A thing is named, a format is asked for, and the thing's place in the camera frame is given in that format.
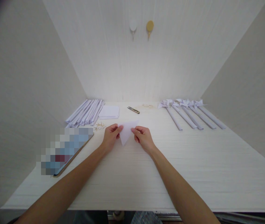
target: rolled paper stick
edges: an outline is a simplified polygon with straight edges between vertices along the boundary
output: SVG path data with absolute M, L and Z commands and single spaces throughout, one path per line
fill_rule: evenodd
M 198 128 L 195 124 L 194 124 L 194 122 L 191 120 L 191 119 L 189 119 L 185 114 L 183 114 L 183 113 L 181 113 L 181 111 L 177 108 L 177 106 L 172 106 L 173 108 L 174 108 L 174 110 L 176 110 L 178 113 L 179 113 L 179 115 L 193 128 L 193 129 L 196 129 L 196 128 Z
M 181 106 L 184 112 L 189 116 L 189 118 L 194 122 L 194 124 L 198 127 L 199 130 L 203 130 L 204 128 L 197 122 L 197 120 L 191 115 L 189 110 L 185 106 Z
M 198 115 L 199 118 L 202 119 L 211 129 L 216 129 L 216 126 L 213 125 L 209 120 L 206 119 L 206 117 L 203 117 L 202 114 L 198 112 L 197 109 L 194 108 L 194 106 L 189 106 L 189 108 L 196 114 Z
M 167 111 L 169 112 L 169 114 L 170 114 L 171 118 L 173 119 L 174 123 L 176 124 L 178 130 L 182 131 L 181 126 L 178 124 L 178 122 L 176 121 L 175 117 L 173 116 L 173 114 L 171 113 L 171 111 L 169 110 L 169 108 L 166 107 L 166 109 L 167 109 Z
M 221 129 L 226 129 L 226 126 L 218 119 L 216 118 L 211 112 L 209 112 L 205 107 L 199 106 L 198 107 L 203 113 L 206 114 L 214 123 L 217 124 Z
M 72 115 L 70 115 L 69 118 L 66 119 L 66 123 L 69 123 L 71 122 L 78 114 L 79 112 L 83 109 L 85 103 L 87 102 L 88 100 L 85 100 L 73 113 Z
M 99 108 L 99 110 L 98 110 L 98 112 L 97 112 L 97 115 L 96 115 L 94 121 L 91 123 L 91 126 L 93 126 L 93 125 L 97 122 L 97 119 L 98 119 L 99 113 L 100 113 L 101 109 L 103 108 L 104 104 L 105 104 L 105 102 L 102 101 L 101 106 L 100 106 L 100 108 Z

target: white table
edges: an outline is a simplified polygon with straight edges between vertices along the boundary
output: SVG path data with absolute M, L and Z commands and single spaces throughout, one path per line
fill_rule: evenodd
M 109 126 L 138 119 L 140 126 L 150 129 L 156 146 L 212 211 L 265 212 L 263 156 L 229 128 L 211 130 L 198 118 L 204 130 L 193 130 L 171 108 L 183 128 L 179 131 L 165 108 L 158 110 L 157 103 L 146 103 L 153 108 L 142 104 L 107 102 L 106 105 L 120 106 L 120 116 L 98 121 Z M 141 113 L 136 114 L 127 106 Z M 93 138 L 59 178 L 41 176 L 35 168 L 2 208 L 27 209 L 87 158 L 101 144 L 103 134 L 104 130 L 94 131 Z M 153 161 L 135 143 L 133 135 L 124 147 L 120 140 L 116 142 L 69 209 L 176 212 Z

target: white paper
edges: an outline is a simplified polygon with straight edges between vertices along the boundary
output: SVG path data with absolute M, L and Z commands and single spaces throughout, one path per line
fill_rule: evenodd
M 213 122 L 216 123 L 221 129 L 226 129 L 226 126 L 218 118 L 216 118 L 212 113 L 210 113 L 205 107 L 198 106 L 198 108 L 203 113 L 205 113 L 211 120 L 213 120 Z
M 204 128 L 197 122 L 197 120 L 193 117 L 193 115 L 189 112 L 189 110 L 185 106 L 181 106 L 184 112 L 189 116 L 189 118 L 194 122 L 194 124 L 198 127 L 199 130 L 203 130 Z
M 74 112 L 73 114 L 66 119 L 66 123 L 69 123 L 71 122 L 78 114 L 79 112 L 83 109 L 85 103 L 87 102 L 88 100 L 85 100 Z
M 177 120 L 175 119 L 175 117 L 173 116 L 173 114 L 171 113 L 171 111 L 169 110 L 170 105 L 173 103 L 173 100 L 168 99 L 168 100 L 162 100 L 159 105 L 157 106 L 158 109 L 165 107 L 168 111 L 168 113 L 170 114 L 171 118 L 173 119 L 174 123 L 176 124 L 178 130 L 182 131 L 182 128 L 180 126 L 180 124 L 177 122 Z
M 120 132 L 120 139 L 121 139 L 122 146 L 125 145 L 125 143 L 129 139 L 129 136 L 133 134 L 132 128 L 135 128 L 138 125 L 138 123 L 139 123 L 139 120 L 130 121 L 130 122 L 123 123 L 123 124 L 118 124 L 118 127 L 120 127 L 121 125 L 123 126 L 123 129 Z
M 205 107 L 203 107 L 203 100 L 195 101 L 195 108 L 198 107 L 203 113 L 206 114 L 214 123 L 216 123 L 221 129 L 226 129 L 226 126 L 216 118 L 211 112 L 209 112 Z
M 76 121 L 76 124 L 79 124 L 81 121 L 82 121 L 82 118 L 83 118 L 83 116 L 87 113 L 87 108 L 88 108 L 88 106 L 91 104 L 91 102 L 92 102 L 92 100 L 90 100 L 90 102 L 88 102 L 86 105 L 85 105 L 85 107 L 84 107 L 84 109 L 81 111 L 81 113 L 79 113 L 79 119 Z
M 202 114 L 199 113 L 197 109 L 194 108 L 194 106 L 189 106 L 189 108 L 196 114 L 198 117 L 202 119 L 211 129 L 216 129 L 216 126 L 212 124 L 209 120 L 206 119 L 206 117 L 203 117 Z
M 76 126 L 77 124 L 77 121 L 81 118 L 81 114 L 85 113 L 86 112 L 86 109 L 89 107 L 90 103 L 91 103 L 92 100 L 88 100 L 83 109 L 80 111 L 80 113 L 69 123 L 72 127 Z
M 99 103 L 98 103 L 98 105 L 97 105 L 97 107 L 96 107 L 96 109 L 94 111 L 94 114 L 93 114 L 93 116 L 91 118 L 91 123 L 94 121 L 94 119 L 95 119 L 95 117 L 96 117 L 96 115 L 97 115 L 97 113 L 99 111 L 99 108 L 100 108 L 101 104 L 102 104 L 102 100 L 99 101 Z
M 94 124 L 97 122 L 98 115 L 99 115 L 99 113 L 101 112 L 101 110 L 102 110 L 102 108 L 103 108 L 104 104 L 105 104 L 105 102 L 104 102 L 104 101 L 102 101 L 102 103 L 101 103 L 101 106 L 100 106 L 100 108 L 99 108 L 99 110 L 98 110 L 98 112 L 97 112 L 97 115 L 96 115 L 96 117 L 95 117 L 94 121 L 92 122 L 91 126 L 93 126 L 93 125 L 94 125 Z
M 103 106 L 99 113 L 99 119 L 114 119 L 119 117 L 119 106 Z
M 89 109 L 92 106 L 94 100 L 91 101 L 91 103 L 88 105 L 88 107 L 85 109 L 84 113 L 81 116 L 81 121 L 80 121 L 80 125 L 85 125 L 85 119 L 87 118 L 88 114 L 89 114 Z
M 178 123 L 178 121 L 175 119 L 175 117 L 173 116 L 173 114 L 171 113 L 171 111 L 169 110 L 168 107 L 165 107 L 167 109 L 167 111 L 169 112 L 171 118 L 173 119 L 174 123 L 176 124 L 178 130 L 182 131 L 182 128 L 180 126 L 180 124 Z
M 183 114 L 178 108 L 176 105 L 172 105 L 172 107 L 174 108 L 174 110 L 176 110 L 179 115 L 193 128 L 193 129 L 196 129 L 198 128 L 197 125 L 194 124 L 194 122 L 192 122 L 191 119 L 189 119 L 185 114 Z

